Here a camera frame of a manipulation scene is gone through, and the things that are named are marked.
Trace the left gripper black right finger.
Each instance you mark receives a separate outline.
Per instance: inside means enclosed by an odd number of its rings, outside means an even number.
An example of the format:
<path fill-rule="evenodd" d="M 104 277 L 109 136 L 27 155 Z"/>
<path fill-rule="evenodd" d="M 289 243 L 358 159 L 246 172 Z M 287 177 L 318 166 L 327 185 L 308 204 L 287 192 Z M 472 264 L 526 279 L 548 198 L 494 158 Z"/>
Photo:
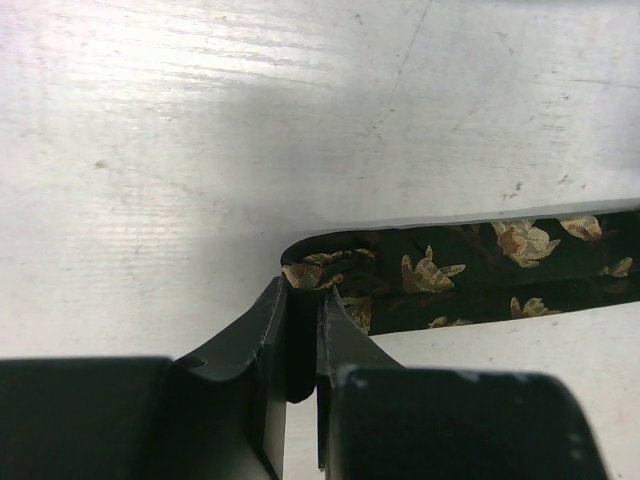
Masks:
<path fill-rule="evenodd" d="M 317 340 L 318 464 L 329 479 L 604 479 L 569 389 L 535 372 L 409 368 L 336 292 Z"/>

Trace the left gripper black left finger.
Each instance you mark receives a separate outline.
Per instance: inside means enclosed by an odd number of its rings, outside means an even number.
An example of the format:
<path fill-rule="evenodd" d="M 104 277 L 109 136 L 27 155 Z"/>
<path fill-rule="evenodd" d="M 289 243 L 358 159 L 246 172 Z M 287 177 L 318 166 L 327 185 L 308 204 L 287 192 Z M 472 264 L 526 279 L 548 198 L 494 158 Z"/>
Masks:
<path fill-rule="evenodd" d="M 179 359 L 1 364 L 5 479 L 278 479 L 283 474 L 287 290 Z"/>

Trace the black gold patterned tie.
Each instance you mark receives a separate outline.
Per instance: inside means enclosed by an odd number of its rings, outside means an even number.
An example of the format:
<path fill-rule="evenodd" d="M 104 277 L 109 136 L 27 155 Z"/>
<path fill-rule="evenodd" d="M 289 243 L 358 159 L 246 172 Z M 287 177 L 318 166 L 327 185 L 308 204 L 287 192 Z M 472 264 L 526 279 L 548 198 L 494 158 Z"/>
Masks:
<path fill-rule="evenodd" d="M 281 257 L 293 316 L 288 399 L 314 388 L 328 295 L 370 336 L 635 302 L 639 214 L 490 221 L 312 236 Z"/>

